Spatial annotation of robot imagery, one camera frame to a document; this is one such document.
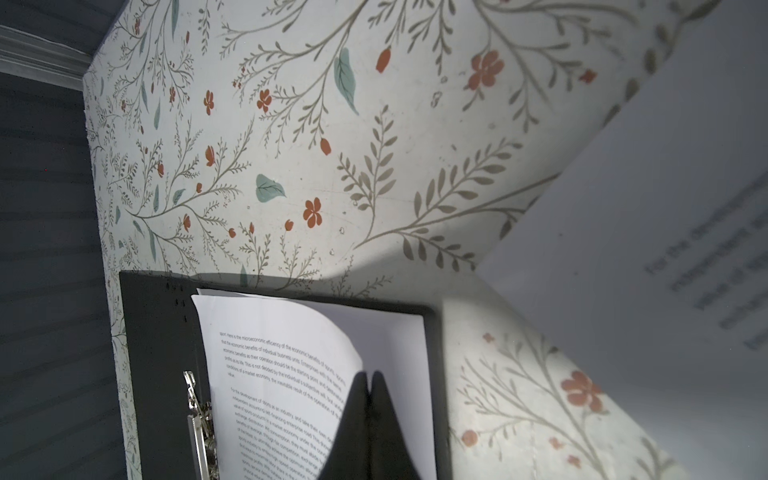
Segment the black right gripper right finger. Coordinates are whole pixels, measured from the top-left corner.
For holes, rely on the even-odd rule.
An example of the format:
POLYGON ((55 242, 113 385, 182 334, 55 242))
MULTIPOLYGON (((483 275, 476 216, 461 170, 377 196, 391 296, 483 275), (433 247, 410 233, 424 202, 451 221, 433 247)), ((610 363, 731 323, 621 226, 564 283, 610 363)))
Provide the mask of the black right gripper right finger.
POLYGON ((371 479, 420 478, 408 453, 384 375, 379 371, 372 377, 367 406, 367 428, 371 479))

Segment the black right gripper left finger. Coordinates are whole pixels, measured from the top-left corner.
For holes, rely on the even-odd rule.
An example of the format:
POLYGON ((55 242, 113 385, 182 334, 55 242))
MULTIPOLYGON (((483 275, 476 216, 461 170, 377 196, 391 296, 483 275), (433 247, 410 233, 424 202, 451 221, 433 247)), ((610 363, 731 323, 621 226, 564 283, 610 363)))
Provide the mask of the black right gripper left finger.
POLYGON ((318 476, 320 480, 359 480, 369 475, 368 381, 358 372, 329 456, 318 476))

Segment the black file folder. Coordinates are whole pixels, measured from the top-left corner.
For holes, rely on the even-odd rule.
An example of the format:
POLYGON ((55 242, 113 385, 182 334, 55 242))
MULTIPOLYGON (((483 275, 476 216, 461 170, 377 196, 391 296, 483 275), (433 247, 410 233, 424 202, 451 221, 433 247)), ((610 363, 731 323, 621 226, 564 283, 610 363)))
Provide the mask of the black file folder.
POLYGON ((282 281, 247 273, 121 272, 144 477, 196 479, 182 374, 192 371, 199 400, 210 400, 203 334, 192 295, 197 289, 213 289, 331 307, 332 321, 360 348, 366 370, 384 375, 420 476, 452 478, 439 314, 417 303, 301 292, 295 287, 279 290, 282 281))

